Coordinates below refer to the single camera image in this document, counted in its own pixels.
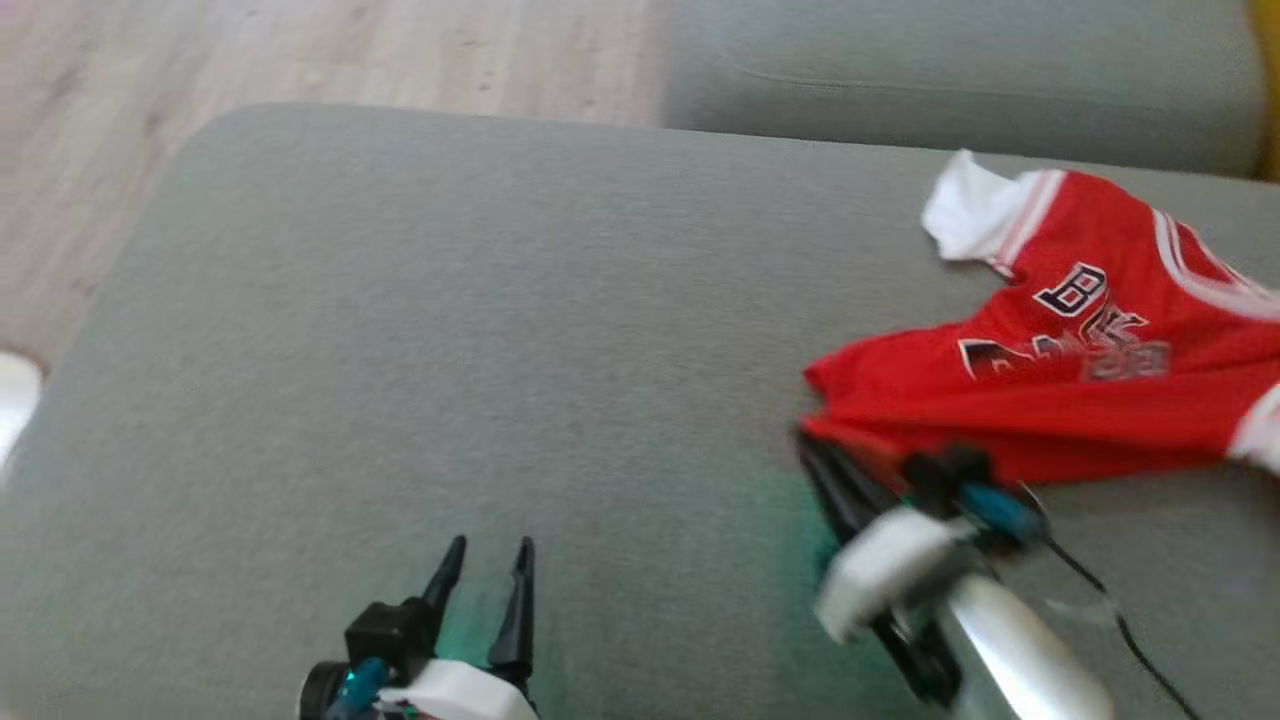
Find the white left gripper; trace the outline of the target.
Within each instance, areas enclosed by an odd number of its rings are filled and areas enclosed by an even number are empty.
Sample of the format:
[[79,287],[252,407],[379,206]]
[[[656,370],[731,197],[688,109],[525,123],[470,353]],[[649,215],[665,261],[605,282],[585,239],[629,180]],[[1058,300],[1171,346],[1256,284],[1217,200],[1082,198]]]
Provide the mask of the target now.
[[[443,618],[465,565],[467,538],[456,536],[419,596],[425,618]],[[535,655],[536,550],[524,537],[512,568],[513,588],[489,667],[435,659],[403,688],[380,692],[381,719],[538,719],[529,698]]]

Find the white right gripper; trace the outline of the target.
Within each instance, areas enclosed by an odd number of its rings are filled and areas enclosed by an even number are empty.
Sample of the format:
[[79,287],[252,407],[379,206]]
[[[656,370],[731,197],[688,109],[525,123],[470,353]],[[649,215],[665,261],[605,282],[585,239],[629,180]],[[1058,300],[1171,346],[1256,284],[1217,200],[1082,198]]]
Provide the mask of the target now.
[[[795,448],[842,546],[815,596],[826,634],[838,644],[877,641],[925,703],[986,705],[983,632],[972,625],[986,610],[984,584],[952,564],[957,528],[911,507],[887,512],[902,500],[895,457],[882,448],[808,430],[795,430]],[[887,514],[865,528],[868,512]]]

